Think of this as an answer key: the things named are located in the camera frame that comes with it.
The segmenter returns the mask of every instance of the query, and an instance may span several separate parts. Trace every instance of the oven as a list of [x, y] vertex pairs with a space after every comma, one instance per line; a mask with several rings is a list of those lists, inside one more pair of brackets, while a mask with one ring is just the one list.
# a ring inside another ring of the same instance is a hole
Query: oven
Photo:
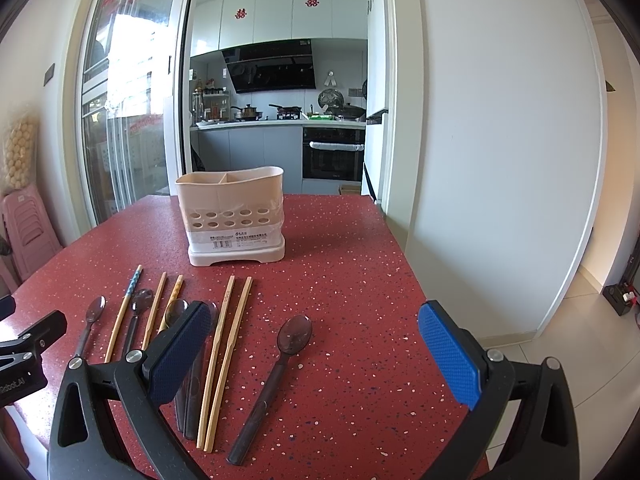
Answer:
[[302, 129], [302, 178], [362, 181], [364, 129]]

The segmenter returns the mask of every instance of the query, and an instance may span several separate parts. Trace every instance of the oven handle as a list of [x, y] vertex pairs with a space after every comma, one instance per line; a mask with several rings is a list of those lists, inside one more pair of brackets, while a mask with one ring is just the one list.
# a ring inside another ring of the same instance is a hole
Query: oven handle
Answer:
[[339, 142], [309, 142], [309, 147], [325, 152], [363, 152], [364, 144], [341, 144]]

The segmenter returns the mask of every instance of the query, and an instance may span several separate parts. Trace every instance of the sliding glass door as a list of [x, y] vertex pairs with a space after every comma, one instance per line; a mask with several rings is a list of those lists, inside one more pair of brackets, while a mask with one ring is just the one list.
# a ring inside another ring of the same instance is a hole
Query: sliding glass door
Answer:
[[95, 222], [169, 194], [175, 155], [175, 61], [188, 0], [97, 0], [85, 42], [81, 146]]

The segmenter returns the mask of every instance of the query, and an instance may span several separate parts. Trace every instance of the range hood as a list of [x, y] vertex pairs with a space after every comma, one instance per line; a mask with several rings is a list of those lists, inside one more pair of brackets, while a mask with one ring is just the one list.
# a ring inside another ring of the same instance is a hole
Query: range hood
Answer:
[[222, 55], [238, 94], [316, 88], [311, 40], [253, 43]]

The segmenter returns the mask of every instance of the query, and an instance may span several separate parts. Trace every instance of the bag of balls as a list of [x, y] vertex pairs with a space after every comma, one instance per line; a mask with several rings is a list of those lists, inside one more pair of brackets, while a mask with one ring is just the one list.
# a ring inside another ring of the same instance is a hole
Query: bag of balls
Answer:
[[38, 120], [29, 113], [22, 114], [9, 127], [4, 138], [0, 168], [2, 194], [22, 189], [34, 180], [37, 131]]

